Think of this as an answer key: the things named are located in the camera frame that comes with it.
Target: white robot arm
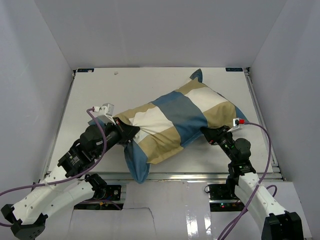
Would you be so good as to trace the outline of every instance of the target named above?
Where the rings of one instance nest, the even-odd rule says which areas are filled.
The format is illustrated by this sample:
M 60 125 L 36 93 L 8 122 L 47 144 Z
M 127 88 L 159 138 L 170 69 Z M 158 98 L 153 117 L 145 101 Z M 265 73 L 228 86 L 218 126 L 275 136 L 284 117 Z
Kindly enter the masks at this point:
M 102 199 L 108 192 L 107 183 L 97 174 L 86 175 L 80 184 L 68 191 L 65 189 L 84 171 L 94 167 L 95 160 L 102 158 L 104 148 L 106 152 L 115 144 L 128 143 L 140 128 L 112 118 L 113 105 L 109 103 L 92 110 L 104 124 L 88 126 L 58 165 L 39 183 L 41 186 L 16 204 L 7 204 L 1 209 L 4 218 L 12 223 L 11 230 L 18 239 L 34 240 L 44 231 L 47 218 L 84 200 Z
M 206 140 L 211 145 L 219 145 L 231 160 L 228 164 L 229 176 L 226 181 L 230 195 L 238 197 L 245 204 L 245 208 L 261 231 L 262 240 L 303 240 L 300 217 L 296 212 L 288 212 L 261 184 L 249 160 L 250 142 L 244 138 L 234 141 L 230 130 L 228 126 L 201 128 Z M 241 214 L 231 226 L 237 223 Z

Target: pillow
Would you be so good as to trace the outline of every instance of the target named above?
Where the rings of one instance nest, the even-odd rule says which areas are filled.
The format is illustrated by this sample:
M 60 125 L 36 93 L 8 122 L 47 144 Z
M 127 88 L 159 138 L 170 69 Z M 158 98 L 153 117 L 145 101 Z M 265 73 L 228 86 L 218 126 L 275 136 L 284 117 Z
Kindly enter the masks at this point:
M 189 78 L 179 89 L 115 116 L 140 127 L 124 146 L 127 166 L 138 183 L 146 180 L 150 164 L 161 163 L 201 136 L 201 127 L 232 127 L 234 118 L 246 119 L 234 104 L 202 83 L 201 69 Z

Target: white enclosure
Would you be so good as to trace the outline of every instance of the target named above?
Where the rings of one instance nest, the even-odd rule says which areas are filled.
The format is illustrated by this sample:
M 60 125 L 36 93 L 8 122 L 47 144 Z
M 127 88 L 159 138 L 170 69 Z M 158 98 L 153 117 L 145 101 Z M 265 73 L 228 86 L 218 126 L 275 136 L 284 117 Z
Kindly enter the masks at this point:
M 267 178 L 293 181 L 312 236 L 320 239 L 319 13 L 318 0 L 0 0 L 0 192 L 43 178 L 88 126 L 87 108 L 110 102 L 119 113 L 142 105 L 202 67 L 210 78 L 204 83 L 250 121 L 262 123 L 263 116 L 281 168 L 274 161 Z M 250 73 L 226 73 L 224 67 L 250 67 Z M 66 105 L 71 70 L 78 68 L 95 70 L 76 74 Z M 246 127 L 235 136 L 251 141 L 250 159 L 261 173 L 267 161 L 261 131 Z M 153 165 L 149 176 L 161 180 L 169 172 L 167 180 L 193 181 L 216 175 L 223 183 L 228 163 L 200 137 Z M 122 147 L 112 148 L 94 171 L 112 175 L 108 184 L 128 180 Z M 2 196 L 0 207 L 28 192 Z M 231 216 L 212 215 L 223 225 Z M 250 227 L 248 215 L 244 219 Z M 15 239 L 9 228 L 0 227 L 0 236 Z
M 176 240 L 216 240 L 221 230 L 239 214 L 234 211 L 210 214 L 206 204 L 208 200 L 200 190 L 205 186 L 204 182 L 170 182 L 166 192 L 168 197 L 164 198 L 162 191 L 157 191 L 162 184 L 148 182 L 144 186 L 130 183 L 127 191 L 131 198 L 122 211 L 67 210 L 60 216 L 49 219 L 47 229 L 39 240 L 51 240 L 52 236 L 63 240 L 168 240 L 166 235 L 171 234 Z M 265 184 L 277 185 L 275 199 L 289 211 L 299 214 L 304 237 L 310 238 L 311 233 L 293 183 Z M 188 193 L 182 197 L 184 188 L 188 188 Z M 139 207 L 132 208 L 135 202 Z M 183 209 L 185 211 L 172 215 L 177 209 L 180 213 Z M 250 214 L 245 214 L 227 239 L 259 240 L 261 233 Z
M 250 122 L 258 123 L 258 116 L 250 93 L 245 73 L 226 71 L 220 68 L 201 68 L 203 83 L 234 103 Z M 188 81 L 197 68 L 95 68 L 93 72 L 77 72 L 54 147 L 49 171 L 69 150 L 88 126 L 91 119 L 86 109 L 115 105 L 115 114 L 132 109 L 170 93 Z M 234 134 L 251 142 L 253 167 L 262 173 L 267 165 L 268 152 L 260 128 L 244 126 Z M 128 173 L 123 147 L 116 145 L 104 156 L 93 170 L 99 173 Z M 219 146 L 208 144 L 204 136 L 199 137 L 181 153 L 151 165 L 151 173 L 228 173 L 226 154 Z

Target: purple cable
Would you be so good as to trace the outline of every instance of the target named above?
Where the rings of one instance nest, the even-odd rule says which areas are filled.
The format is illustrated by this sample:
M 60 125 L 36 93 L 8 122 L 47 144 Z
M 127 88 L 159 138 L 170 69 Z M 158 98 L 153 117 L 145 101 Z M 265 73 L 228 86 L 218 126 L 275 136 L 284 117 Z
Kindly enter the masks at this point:
M 224 240 L 226 239 L 226 237 L 230 234 L 230 232 L 232 231 L 232 229 L 234 229 L 234 227 L 236 226 L 236 224 L 239 222 L 240 218 L 248 211 L 247 208 L 249 206 L 249 204 L 251 203 L 252 199 L 254 198 L 255 194 L 257 193 L 258 189 L 259 189 L 259 184 L 261 184 L 261 182 L 265 179 L 267 173 L 268 173 L 268 168 L 269 168 L 269 165 L 270 165 L 270 162 L 271 162 L 271 138 L 270 138 L 270 135 L 268 133 L 268 131 L 263 127 L 261 126 L 260 124 L 257 124 L 257 123 L 253 123 L 253 122 L 245 122 L 244 124 L 246 125 L 254 125 L 254 126 L 257 126 L 259 128 L 261 128 L 267 138 L 268 138 L 268 148 L 269 148 L 269 151 L 268 151 L 268 160 L 267 160 L 267 163 L 266 163 L 266 167 L 265 167 L 265 170 L 262 174 L 262 177 L 260 178 L 259 182 L 258 182 L 258 185 L 255 187 L 255 189 L 253 190 L 248 202 L 245 204 L 244 208 L 242 209 L 242 211 L 240 212 L 240 214 L 233 220 L 231 221 L 224 229 L 223 231 L 220 233 L 219 237 L 218 237 L 218 240 Z
M 77 178 L 80 178 L 82 175 L 86 174 L 87 172 L 91 171 L 95 166 L 98 165 L 98 163 L 101 161 L 101 159 L 103 158 L 104 154 L 106 153 L 106 150 L 107 150 L 107 139 L 106 139 L 106 135 L 104 133 L 104 130 L 102 129 L 102 127 L 100 126 L 98 120 L 91 114 L 91 111 L 93 111 L 94 108 L 89 108 L 86 110 L 86 112 L 89 114 L 89 116 L 92 118 L 92 120 L 95 122 L 95 124 L 97 125 L 97 127 L 99 128 L 101 134 L 102 134 L 102 138 L 103 138 L 103 149 L 102 149 L 102 153 L 101 153 L 101 156 L 98 158 L 98 160 L 91 166 L 89 167 L 87 170 L 75 175 L 75 176 L 72 176 L 70 178 L 67 178 L 67 179 L 64 179 L 64 180 L 60 180 L 60 181 L 52 181 L 52 182 L 48 182 L 47 184 L 48 185 L 54 185 L 54 184 L 62 184 L 62 183 L 66 183 L 66 182 L 69 182 L 73 179 L 77 179 Z M 44 183 L 38 183 L 38 184 L 34 184 L 34 185 L 27 185 L 27 186 L 20 186 L 20 187 L 16 187 L 16 188 L 12 188 L 12 189 L 9 189 L 9 190 L 6 190 L 6 191 L 3 191 L 0 193 L 0 197 L 5 195 L 5 194 L 8 194 L 8 193 L 11 193 L 11 192 L 15 192 L 15 191 L 18 191 L 18 190 L 22 190 L 22 189 L 32 189 L 32 188 L 38 188 L 38 187 L 44 187 L 45 184 Z M 0 222 L 0 226 L 2 227 L 7 227 L 7 228 L 10 228 L 12 225 L 11 224 L 5 224 L 5 223 L 2 223 Z
M 272 197 L 274 197 L 274 196 L 277 194 L 278 188 L 277 188 L 276 185 L 269 185 L 269 186 L 266 187 L 266 189 L 270 189 L 270 188 L 274 188 L 274 192 L 273 192 L 273 194 L 272 194 Z M 245 210 L 245 212 L 244 212 L 243 215 L 245 215 L 247 212 L 249 212 L 248 209 Z M 235 219 L 233 219 L 233 220 L 223 229 L 223 231 L 220 233 L 220 236 L 223 235 L 223 234 L 225 233 L 225 231 L 227 231 L 227 229 L 235 222 L 235 220 L 237 220 L 238 217 L 239 217 L 239 216 L 236 216 Z

